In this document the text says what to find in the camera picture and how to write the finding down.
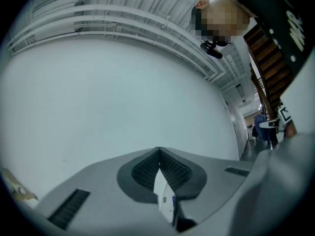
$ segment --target light fixture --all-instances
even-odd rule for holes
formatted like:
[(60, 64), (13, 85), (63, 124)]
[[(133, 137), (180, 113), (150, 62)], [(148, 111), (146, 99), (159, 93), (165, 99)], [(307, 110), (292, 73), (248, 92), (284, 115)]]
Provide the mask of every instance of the light fixture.
[(245, 95), (241, 84), (238, 84), (236, 86), (236, 89), (238, 90), (238, 93), (240, 94), (241, 97), (243, 97)]

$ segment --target black t-shirt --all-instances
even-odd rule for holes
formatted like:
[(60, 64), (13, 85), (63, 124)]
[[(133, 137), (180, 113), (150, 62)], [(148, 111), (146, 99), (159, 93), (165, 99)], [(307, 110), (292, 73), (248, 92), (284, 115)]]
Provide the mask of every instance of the black t-shirt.
[(314, 0), (236, 1), (258, 17), (257, 23), (278, 44), (296, 75), (314, 47)]

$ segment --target gray floor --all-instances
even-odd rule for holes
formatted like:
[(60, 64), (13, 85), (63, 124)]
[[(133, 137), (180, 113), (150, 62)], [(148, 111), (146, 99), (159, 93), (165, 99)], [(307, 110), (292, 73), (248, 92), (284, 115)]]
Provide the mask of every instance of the gray floor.
[(248, 140), (245, 145), (241, 161), (254, 162), (261, 151), (269, 148), (270, 145), (268, 145), (267, 142), (261, 142), (257, 139), (253, 141)]

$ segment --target ceiling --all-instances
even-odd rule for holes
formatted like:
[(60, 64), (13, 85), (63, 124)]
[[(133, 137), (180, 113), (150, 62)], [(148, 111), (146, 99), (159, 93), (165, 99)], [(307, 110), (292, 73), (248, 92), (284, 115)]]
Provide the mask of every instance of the ceiling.
[[(8, 45), (13, 55), (34, 45), (74, 35), (102, 35), (151, 45), (215, 83), (240, 106), (254, 102), (250, 58), (243, 37), (219, 48), (222, 59), (206, 55), (189, 31), (197, 0), (30, 0), (13, 23)], [(241, 84), (245, 96), (235, 95)]]

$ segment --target hair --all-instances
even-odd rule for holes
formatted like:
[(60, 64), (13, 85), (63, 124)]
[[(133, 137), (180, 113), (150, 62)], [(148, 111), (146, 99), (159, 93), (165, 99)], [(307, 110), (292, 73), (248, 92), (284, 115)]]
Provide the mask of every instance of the hair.
[(192, 28), (199, 31), (201, 36), (213, 36), (213, 31), (208, 30), (206, 25), (201, 23), (201, 10), (194, 6), (191, 10), (191, 20), (190, 24), (194, 25)]

